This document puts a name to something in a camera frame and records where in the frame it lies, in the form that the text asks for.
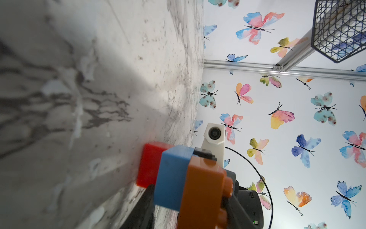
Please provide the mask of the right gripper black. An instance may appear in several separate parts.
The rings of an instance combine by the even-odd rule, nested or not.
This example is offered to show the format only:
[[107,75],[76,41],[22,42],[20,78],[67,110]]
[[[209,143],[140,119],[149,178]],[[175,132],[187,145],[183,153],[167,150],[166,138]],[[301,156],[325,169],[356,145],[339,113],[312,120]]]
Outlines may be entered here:
[[223,207],[227,212],[228,229],[262,229],[264,227],[263,210],[256,191],[240,187],[236,174],[227,170],[227,176],[233,181],[233,194],[223,197]]

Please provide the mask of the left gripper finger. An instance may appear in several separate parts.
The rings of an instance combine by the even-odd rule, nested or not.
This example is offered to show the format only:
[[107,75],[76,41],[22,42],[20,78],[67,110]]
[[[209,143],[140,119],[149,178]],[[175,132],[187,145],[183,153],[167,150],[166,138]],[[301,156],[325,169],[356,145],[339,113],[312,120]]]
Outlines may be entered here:
[[120,229],[154,228],[154,185],[148,186]]

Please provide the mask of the red lego brick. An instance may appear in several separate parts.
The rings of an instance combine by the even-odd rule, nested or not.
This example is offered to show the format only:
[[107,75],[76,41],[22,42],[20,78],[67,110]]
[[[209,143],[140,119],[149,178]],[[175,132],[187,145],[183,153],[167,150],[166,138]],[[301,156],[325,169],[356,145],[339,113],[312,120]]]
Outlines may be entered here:
[[145,144],[136,180],[137,186],[148,188],[156,184],[162,154],[173,147],[174,145],[156,141]]

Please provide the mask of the orange lego brick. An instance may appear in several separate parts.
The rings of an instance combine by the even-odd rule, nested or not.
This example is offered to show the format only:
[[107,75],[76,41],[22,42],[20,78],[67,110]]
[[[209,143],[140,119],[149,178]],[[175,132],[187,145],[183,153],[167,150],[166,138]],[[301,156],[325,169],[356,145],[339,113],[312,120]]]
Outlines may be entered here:
[[177,228],[225,229],[228,219],[222,199],[232,196],[233,187],[233,180],[216,161],[193,156],[187,169]]

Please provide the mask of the blue lego brick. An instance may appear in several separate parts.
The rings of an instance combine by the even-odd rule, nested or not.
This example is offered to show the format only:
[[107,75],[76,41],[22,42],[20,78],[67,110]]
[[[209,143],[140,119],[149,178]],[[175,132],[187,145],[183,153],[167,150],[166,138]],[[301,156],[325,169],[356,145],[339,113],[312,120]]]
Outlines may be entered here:
[[188,165],[194,149],[178,145],[162,153],[154,189],[154,204],[179,211]]

